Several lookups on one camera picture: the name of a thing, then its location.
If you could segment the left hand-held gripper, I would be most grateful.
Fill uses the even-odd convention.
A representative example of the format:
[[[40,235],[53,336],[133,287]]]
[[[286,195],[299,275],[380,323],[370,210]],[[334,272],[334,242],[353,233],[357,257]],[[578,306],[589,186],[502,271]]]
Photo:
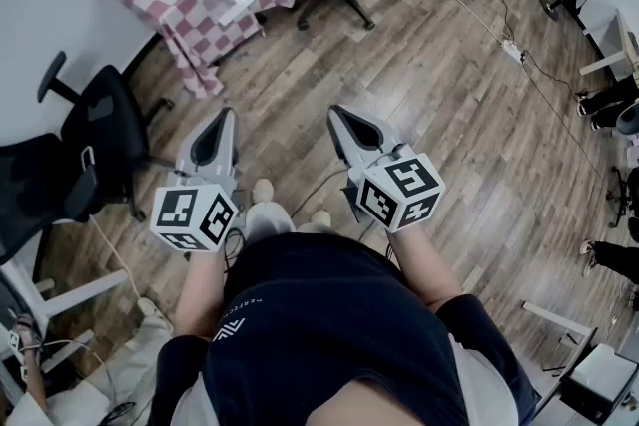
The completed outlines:
[[[199,122],[180,145],[176,168],[156,188],[150,231],[180,252],[218,251],[245,226],[236,190],[237,116],[230,107]],[[198,166],[191,164],[208,164]]]

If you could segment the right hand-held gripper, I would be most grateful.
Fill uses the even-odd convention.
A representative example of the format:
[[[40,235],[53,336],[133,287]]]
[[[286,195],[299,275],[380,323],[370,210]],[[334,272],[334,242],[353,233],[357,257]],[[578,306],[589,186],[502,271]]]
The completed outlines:
[[[332,105],[328,130],[346,164],[355,154],[374,154],[347,171],[346,197],[359,221],[371,220],[396,233],[431,218],[445,183],[425,153],[406,143],[386,121],[354,107]]]

